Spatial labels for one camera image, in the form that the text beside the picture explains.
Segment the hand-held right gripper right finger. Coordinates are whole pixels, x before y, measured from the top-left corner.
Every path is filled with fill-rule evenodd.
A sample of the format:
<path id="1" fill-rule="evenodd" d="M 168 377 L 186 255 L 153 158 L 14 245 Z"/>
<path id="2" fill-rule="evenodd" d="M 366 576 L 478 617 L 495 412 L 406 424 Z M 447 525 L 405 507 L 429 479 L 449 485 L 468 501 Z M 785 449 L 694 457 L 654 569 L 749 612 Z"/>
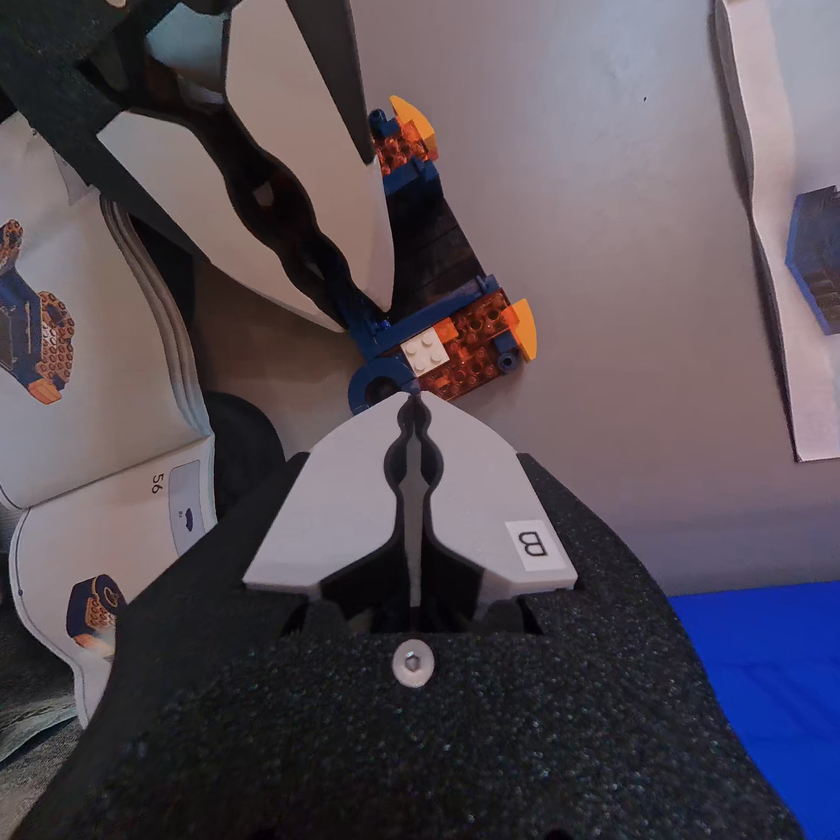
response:
<path id="1" fill-rule="evenodd" d="M 577 571 L 512 446 L 428 393 L 418 397 L 416 434 L 432 592 L 446 601 L 502 601 L 574 588 Z"/>

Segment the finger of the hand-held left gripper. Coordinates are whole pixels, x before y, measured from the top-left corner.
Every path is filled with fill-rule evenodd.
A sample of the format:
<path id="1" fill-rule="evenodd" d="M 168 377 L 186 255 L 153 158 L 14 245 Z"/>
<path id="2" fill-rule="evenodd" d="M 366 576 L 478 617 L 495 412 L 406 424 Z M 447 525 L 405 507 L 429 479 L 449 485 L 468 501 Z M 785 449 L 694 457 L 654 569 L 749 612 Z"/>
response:
<path id="1" fill-rule="evenodd" d="M 297 178 L 355 286 L 390 310 L 395 260 L 381 167 L 363 163 L 287 2 L 232 10 L 225 95 L 258 146 Z"/>
<path id="2" fill-rule="evenodd" d="M 193 131 L 125 111 L 98 132 L 98 140 L 217 269 L 304 319 L 344 331 L 294 286 L 279 256 L 248 231 L 222 172 Z"/>

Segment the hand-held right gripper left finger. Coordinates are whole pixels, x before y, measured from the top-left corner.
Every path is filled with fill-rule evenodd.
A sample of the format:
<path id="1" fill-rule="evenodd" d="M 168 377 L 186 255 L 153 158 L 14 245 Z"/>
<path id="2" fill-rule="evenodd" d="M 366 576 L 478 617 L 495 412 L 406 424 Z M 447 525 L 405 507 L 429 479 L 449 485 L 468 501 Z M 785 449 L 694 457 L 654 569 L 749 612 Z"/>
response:
<path id="1" fill-rule="evenodd" d="M 352 601 L 352 575 L 403 549 L 415 397 L 396 393 L 314 445 L 248 567 L 250 589 Z"/>

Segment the blue and orange brick model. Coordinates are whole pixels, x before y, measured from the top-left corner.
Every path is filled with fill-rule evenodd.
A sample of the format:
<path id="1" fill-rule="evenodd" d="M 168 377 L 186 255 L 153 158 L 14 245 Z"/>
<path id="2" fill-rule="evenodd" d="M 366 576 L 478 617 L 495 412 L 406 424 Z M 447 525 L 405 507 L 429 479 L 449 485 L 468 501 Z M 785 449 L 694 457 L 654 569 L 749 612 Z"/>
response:
<path id="1" fill-rule="evenodd" d="M 412 103 L 390 96 L 394 117 L 369 114 L 391 224 L 395 281 L 385 311 L 347 271 L 329 290 L 364 364 L 348 390 L 354 415 L 397 392 L 445 401 L 514 372 L 537 356 L 527 299 L 512 302 L 487 274 L 443 192 L 434 128 Z"/>

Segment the black round disc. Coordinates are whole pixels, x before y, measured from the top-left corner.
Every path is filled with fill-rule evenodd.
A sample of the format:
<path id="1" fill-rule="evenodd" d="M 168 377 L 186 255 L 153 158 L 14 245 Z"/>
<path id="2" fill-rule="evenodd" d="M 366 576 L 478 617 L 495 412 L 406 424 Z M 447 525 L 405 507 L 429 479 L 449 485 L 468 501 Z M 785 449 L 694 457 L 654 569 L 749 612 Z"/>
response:
<path id="1" fill-rule="evenodd" d="M 213 488 L 217 520 L 287 459 L 272 422 L 256 405 L 224 392 L 203 392 L 215 435 Z"/>

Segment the open instruction booklet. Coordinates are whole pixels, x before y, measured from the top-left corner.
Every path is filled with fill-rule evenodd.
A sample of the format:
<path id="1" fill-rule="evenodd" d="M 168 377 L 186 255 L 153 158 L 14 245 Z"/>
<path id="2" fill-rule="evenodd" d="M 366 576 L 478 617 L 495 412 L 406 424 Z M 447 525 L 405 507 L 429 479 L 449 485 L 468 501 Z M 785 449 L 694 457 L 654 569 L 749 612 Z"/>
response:
<path id="1" fill-rule="evenodd" d="M 18 616 L 86 727 L 119 615 L 217 523 L 181 313 L 129 216 L 20 112 L 1 128 L 2 509 Z"/>

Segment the person's clothed body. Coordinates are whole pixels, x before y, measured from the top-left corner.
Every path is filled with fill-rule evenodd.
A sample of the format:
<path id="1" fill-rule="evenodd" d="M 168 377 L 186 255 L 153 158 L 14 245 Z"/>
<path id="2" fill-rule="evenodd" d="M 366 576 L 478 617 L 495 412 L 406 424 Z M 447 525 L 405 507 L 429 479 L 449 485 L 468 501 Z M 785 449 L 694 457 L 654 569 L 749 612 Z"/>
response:
<path id="1" fill-rule="evenodd" d="M 70 667 L 27 630 L 7 598 L 1 607 L 1 761 L 76 715 Z"/>

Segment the blue plastic bin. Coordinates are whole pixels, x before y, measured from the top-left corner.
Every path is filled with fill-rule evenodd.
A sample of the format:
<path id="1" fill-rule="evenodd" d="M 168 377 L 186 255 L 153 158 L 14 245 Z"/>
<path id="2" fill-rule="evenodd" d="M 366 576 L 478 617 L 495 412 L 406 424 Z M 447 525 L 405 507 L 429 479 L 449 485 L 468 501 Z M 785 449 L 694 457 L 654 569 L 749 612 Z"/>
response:
<path id="1" fill-rule="evenodd" d="M 839 837 L 839 583 L 670 599 L 732 727 L 807 838 Z"/>

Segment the closed booklet, purple arcade picture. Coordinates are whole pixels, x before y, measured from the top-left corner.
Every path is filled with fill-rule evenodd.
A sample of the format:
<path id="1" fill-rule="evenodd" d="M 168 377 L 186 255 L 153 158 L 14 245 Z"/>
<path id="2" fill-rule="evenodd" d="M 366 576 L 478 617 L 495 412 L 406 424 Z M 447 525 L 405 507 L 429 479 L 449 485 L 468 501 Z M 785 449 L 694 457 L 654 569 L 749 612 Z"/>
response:
<path id="1" fill-rule="evenodd" d="M 714 3 L 800 462 L 839 456 L 839 3 Z"/>

